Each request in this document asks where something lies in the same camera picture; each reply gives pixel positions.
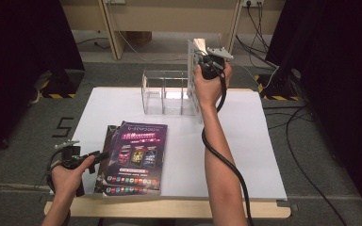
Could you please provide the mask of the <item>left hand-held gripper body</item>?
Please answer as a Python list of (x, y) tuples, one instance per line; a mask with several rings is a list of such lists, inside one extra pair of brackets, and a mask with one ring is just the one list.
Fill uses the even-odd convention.
[(78, 140), (67, 140), (55, 146), (55, 149), (61, 155), (57, 163), (68, 170), (76, 169), (82, 162), (80, 156), (81, 147), (76, 146), (76, 143), (78, 143)]

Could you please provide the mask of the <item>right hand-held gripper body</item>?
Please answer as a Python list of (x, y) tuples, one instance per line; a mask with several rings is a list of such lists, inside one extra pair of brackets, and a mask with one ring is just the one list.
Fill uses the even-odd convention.
[(225, 68), (225, 61), (234, 58), (224, 48), (207, 47), (205, 52), (205, 61), (199, 65), (201, 67), (203, 78), (206, 80), (211, 80), (221, 75)]

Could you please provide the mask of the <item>black and red magazine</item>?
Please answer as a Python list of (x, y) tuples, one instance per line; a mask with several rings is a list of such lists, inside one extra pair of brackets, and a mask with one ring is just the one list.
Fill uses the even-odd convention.
[(105, 154), (107, 158), (100, 162), (94, 187), (95, 193), (102, 193), (104, 191), (104, 180), (107, 174), (108, 163), (111, 155), (112, 139), (116, 137), (119, 130), (120, 127), (118, 125), (109, 125), (107, 127), (106, 139), (102, 151), (102, 154)]

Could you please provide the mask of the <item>white book with picture grid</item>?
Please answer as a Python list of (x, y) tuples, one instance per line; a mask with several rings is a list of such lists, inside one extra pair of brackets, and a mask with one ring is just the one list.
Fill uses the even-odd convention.
[(191, 102), (192, 111), (194, 113), (195, 119), (202, 123), (202, 114), (199, 106), (199, 101), (195, 93), (195, 75), (194, 71), (198, 63), (195, 59), (195, 51), (206, 49), (206, 40), (205, 39), (193, 39), (188, 40), (188, 91), (187, 95)]

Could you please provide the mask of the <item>purple magazine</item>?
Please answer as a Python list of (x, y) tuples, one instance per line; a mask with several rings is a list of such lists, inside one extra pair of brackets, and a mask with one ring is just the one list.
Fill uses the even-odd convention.
[(168, 126), (123, 121), (119, 127), (103, 195), (159, 195)]

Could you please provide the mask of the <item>clear acrylic book rack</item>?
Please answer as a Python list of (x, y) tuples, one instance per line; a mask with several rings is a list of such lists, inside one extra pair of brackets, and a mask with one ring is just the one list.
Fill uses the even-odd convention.
[(147, 71), (141, 77), (141, 99), (147, 115), (194, 116), (186, 71)]

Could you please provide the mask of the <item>person's left hand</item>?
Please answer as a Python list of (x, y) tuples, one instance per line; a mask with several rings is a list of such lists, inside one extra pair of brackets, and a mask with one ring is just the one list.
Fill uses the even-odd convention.
[(52, 179), (55, 188), (55, 197), (71, 199), (81, 184), (84, 171), (93, 163), (95, 157), (87, 157), (76, 169), (66, 169), (56, 166), (52, 169)]

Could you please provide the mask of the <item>person's right hand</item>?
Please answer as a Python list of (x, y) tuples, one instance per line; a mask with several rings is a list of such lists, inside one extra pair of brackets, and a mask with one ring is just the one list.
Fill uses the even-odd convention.
[(195, 93), (201, 109), (214, 107), (222, 96), (222, 82), (225, 83), (226, 88), (229, 87), (232, 67), (226, 62), (222, 75), (211, 80), (203, 78), (200, 66), (195, 68), (194, 75)]

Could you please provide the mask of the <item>beige desk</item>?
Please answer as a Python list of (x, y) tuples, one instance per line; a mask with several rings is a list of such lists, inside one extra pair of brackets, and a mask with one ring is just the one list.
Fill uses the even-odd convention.
[(237, 34), (271, 35), (286, 0), (264, 0), (246, 10), (242, 0), (59, 0), (72, 30), (104, 30), (114, 59), (123, 56), (125, 31), (212, 33), (232, 50)]

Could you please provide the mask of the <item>brown box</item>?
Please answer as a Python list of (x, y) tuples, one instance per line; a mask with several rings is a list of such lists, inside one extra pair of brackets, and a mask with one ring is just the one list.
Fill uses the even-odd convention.
[(138, 46), (143, 46), (152, 40), (152, 33), (150, 31), (127, 31), (127, 40)]

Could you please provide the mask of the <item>hazard-striped stand base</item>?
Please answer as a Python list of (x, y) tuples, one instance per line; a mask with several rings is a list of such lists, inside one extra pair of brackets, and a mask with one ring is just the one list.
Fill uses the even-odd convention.
[(84, 74), (83, 71), (66, 70), (63, 76), (49, 75), (41, 86), (40, 96), (50, 99), (74, 98)]
[(254, 76), (257, 83), (259, 96), (265, 100), (274, 101), (298, 101), (295, 88), (286, 82), (284, 85), (278, 83), (272, 74), (257, 74)]

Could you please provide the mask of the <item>black curtain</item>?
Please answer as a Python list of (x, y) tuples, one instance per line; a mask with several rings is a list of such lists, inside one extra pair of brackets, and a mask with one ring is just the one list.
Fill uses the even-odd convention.
[(306, 94), (362, 197), (362, 0), (285, 0), (267, 57)]
[(0, 0), (0, 143), (43, 73), (83, 68), (59, 0)]

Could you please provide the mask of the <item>white wall socket with plugs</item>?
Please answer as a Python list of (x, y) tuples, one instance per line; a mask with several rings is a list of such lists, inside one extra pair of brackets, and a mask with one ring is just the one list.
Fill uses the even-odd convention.
[(246, 8), (258, 8), (262, 7), (263, 4), (264, 0), (242, 0), (242, 6)]

